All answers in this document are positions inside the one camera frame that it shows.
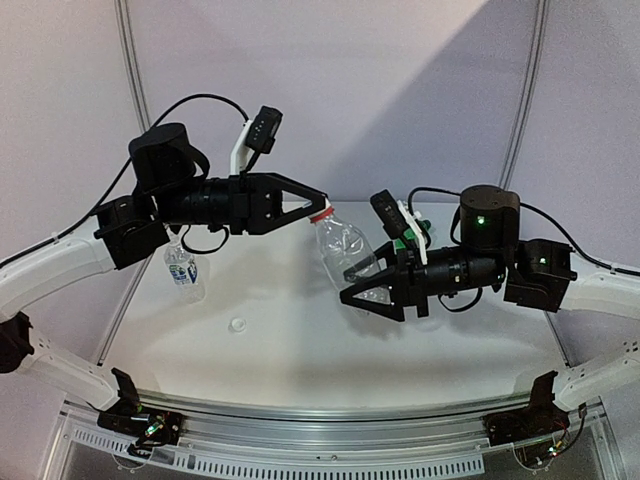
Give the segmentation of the crushed clear bottle red label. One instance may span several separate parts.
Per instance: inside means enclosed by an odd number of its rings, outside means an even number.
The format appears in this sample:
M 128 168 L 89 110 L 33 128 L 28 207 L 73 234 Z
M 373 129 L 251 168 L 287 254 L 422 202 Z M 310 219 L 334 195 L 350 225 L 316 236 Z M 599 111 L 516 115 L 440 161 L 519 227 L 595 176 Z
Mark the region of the crushed clear bottle red label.
M 364 233 L 338 217 L 328 199 L 323 209 L 311 215 L 309 221 L 314 227 L 319 255 L 336 295 L 381 271 Z

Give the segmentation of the clear labelled water bottle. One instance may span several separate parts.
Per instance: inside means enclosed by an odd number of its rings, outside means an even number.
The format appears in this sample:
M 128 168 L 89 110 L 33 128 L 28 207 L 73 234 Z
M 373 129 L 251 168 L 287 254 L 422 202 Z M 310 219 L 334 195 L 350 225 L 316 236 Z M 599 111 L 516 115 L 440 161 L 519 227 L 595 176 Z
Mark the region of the clear labelled water bottle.
M 205 297 L 205 287 L 200 280 L 196 258 L 182 246 L 178 236 L 169 235 L 169 243 L 164 250 L 163 258 L 184 301 L 186 303 L 202 301 Z

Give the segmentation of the white bottle cap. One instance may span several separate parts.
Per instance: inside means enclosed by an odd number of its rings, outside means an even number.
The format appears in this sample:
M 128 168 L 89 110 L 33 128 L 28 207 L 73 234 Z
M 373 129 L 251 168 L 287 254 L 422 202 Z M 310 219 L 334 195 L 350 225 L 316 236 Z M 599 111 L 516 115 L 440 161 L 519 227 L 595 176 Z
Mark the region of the white bottle cap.
M 247 322 L 244 318 L 234 317 L 230 320 L 228 329 L 232 333 L 244 332 L 247 328 Z

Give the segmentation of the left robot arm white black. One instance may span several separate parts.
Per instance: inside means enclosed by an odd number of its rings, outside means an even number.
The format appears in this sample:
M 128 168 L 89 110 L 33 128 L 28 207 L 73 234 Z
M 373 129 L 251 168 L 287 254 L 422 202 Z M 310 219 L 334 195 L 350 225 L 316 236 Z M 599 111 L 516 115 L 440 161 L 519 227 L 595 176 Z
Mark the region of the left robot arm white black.
M 128 434 L 148 426 L 131 377 L 56 347 L 25 307 L 80 280 L 122 270 L 168 244 L 170 230 L 205 226 L 226 235 L 264 235 L 320 212 L 327 196 L 277 173 L 242 166 L 211 178 L 186 127 L 167 123 L 129 144 L 136 188 L 98 207 L 70 234 L 1 269 L 1 371 L 32 376 L 83 399 Z

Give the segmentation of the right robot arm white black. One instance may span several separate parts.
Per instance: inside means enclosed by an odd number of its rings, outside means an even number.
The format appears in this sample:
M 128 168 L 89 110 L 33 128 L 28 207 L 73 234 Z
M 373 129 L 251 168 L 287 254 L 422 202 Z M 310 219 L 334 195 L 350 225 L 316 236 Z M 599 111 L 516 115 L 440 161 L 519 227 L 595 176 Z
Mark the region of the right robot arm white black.
M 458 193 L 449 247 L 433 250 L 413 201 L 383 190 L 370 199 L 389 242 L 374 257 L 385 269 L 341 290 L 342 304 L 403 322 L 405 309 L 429 314 L 432 297 L 443 300 L 485 289 L 519 307 L 556 313 L 591 311 L 637 319 L 639 273 L 588 255 L 572 237 L 564 242 L 520 237 L 525 203 L 494 185 Z

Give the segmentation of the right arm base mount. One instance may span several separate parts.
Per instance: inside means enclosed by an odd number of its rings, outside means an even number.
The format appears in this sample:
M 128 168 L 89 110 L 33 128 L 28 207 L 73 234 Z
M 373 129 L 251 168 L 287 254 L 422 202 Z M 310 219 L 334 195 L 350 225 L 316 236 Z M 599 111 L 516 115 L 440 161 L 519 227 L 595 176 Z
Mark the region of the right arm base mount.
M 587 404 L 580 404 L 580 425 L 577 432 L 571 434 L 569 414 L 559 409 L 550 397 L 535 399 L 531 394 L 526 407 L 487 414 L 482 423 L 491 446 L 517 444 L 548 436 L 546 440 L 512 449 L 518 464 L 535 472 L 548 468 L 577 443 L 584 430 L 587 412 Z

